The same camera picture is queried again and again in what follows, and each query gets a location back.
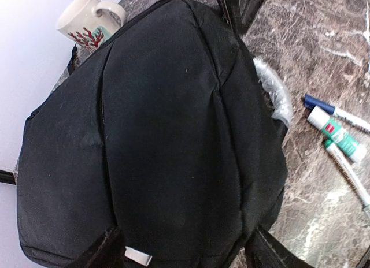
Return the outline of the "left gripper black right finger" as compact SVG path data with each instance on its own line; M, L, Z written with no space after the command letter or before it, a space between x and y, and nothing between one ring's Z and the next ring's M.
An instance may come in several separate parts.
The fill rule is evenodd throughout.
M246 244L245 256L247 267L312 268L260 226Z

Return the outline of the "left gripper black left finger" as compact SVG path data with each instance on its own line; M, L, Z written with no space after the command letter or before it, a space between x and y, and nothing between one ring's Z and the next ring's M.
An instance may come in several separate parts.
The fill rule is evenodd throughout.
M124 267L124 236L109 228L80 257L66 267Z

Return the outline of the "black student backpack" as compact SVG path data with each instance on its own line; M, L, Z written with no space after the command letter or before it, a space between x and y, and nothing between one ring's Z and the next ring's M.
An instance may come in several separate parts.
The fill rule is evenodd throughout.
M253 58L195 0L160 0L26 119L20 247L66 267L104 231L150 267L228 267L279 213L287 177Z

